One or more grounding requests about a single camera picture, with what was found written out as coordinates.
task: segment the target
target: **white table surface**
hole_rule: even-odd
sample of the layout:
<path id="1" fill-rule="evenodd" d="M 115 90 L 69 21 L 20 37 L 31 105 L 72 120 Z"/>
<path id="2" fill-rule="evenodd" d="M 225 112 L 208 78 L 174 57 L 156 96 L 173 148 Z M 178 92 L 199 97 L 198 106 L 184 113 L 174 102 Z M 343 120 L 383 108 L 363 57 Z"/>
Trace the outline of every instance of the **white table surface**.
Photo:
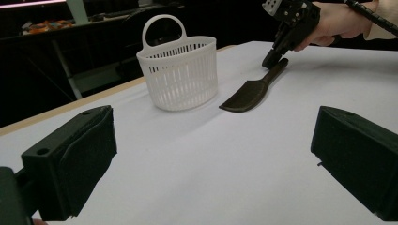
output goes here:
<path id="1" fill-rule="evenodd" d="M 261 105 L 220 110 L 268 71 L 261 63 L 271 45 L 218 52 L 219 92 L 198 108 L 160 110 L 141 83 L 1 136 L 0 165 L 18 171 L 34 143 L 77 113 L 110 104 L 118 154 L 81 214 L 50 224 L 385 224 L 316 165 L 310 148 L 321 105 L 398 132 L 398 52 L 288 52 L 289 65 Z"/>

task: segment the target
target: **human hand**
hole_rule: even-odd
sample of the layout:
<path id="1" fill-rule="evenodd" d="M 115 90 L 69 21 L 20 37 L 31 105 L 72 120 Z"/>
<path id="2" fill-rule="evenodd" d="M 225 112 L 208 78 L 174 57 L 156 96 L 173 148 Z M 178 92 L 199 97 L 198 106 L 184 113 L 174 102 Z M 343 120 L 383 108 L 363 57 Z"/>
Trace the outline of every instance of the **human hand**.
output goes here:
<path id="1" fill-rule="evenodd" d="M 33 219 L 33 224 L 34 225 L 48 225 L 48 223 L 46 223 L 46 222 L 44 222 L 44 221 L 42 221 L 41 219 L 38 219 L 38 218 L 34 218 Z"/>
<path id="2" fill-rule="evenodd" d="M 360 34 L 368 34 L 372 22 L 351 9 L 346 4 L 319 3 L 314 5 L 321 8 L 318 26 L 295 49 L 298 52 L 311 43 L 319 46 L 329 46 L 333 43 L 333 36 L 354 38 Z M 372 11 L 377 9 L 378 2 L 363 3 Z"/>

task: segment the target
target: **basket handle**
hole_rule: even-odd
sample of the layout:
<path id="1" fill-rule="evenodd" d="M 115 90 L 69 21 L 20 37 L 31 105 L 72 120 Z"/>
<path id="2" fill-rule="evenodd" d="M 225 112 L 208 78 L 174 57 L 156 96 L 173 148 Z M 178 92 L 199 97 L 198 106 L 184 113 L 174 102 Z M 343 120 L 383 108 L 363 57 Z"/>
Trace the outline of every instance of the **basket handle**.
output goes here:
<path id="1" fill-rule="evenodd" d="M 185 32 L 185 28 L 184 25 L 182 24 L 181 20 L 179 20 L 177 17 L 172 16 L 172 15 L 168 15 L 168 14 L 161 14 L 161 15 L 157 15 L 152 17 L 151 19 L 149 19 L 149 21 L 146 22 L 145 26 L 144 26 L 144 30 L 143 30 L 143 48 L 144 49 L 150 49 L 153 48 L 152 46 L 148 45 L 148 43 L 146 42 L 146 31 L 148 30 L 149 26 L 154 23 L 157 20 L 163 19 L 163 18 L 169 18 L 174 20 L 176 23 L 179 24 L 179 26 L 181 27 L 181 37 L 178 39 L 185 39 L 187 38 L 187 33 Z"/>

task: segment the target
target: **screw hole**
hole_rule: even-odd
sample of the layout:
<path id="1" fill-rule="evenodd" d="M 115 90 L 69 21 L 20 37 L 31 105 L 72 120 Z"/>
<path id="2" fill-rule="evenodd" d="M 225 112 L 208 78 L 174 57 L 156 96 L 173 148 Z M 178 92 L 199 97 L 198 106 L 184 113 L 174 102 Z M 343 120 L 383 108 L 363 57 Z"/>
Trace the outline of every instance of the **screw hole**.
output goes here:
<path id="1" fill-rule="evenodd" d="M 47 154 L 49 152 L 50 152 L 50 150 L 48 150 L 47 148 L 43 148 L 43 149 L 39 149 L 37 151 L 37 154 L 41 156 L 41 155 L 45 155 L 45 154 Z"/>

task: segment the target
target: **robotic arm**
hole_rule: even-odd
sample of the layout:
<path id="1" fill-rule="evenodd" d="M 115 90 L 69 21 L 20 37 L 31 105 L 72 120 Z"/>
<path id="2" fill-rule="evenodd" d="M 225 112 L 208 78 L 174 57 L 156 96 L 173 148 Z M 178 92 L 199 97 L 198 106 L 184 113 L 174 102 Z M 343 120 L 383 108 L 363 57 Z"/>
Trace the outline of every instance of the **robotic arm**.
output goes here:
<path id="1" fill-rule="evenodd" d="M 272 68 L 316 28 L 320 8 L 307 0 L 267 0 L 263 9 L 281 21 L 276 40 L 262 64 L 265 68 Z"/>
<path id="2" fill-rule="evenodd" d="M 356 0 L 342 0 L 368 20 L 398 37 L 398 27 L 372 12 Z M 319 24 L 320 8 L 308 0 L 267 0 L 263 9 L 281 21 L 272 49 L 262 66 L 271 69 L 284 54 L 294 50 Z"/>

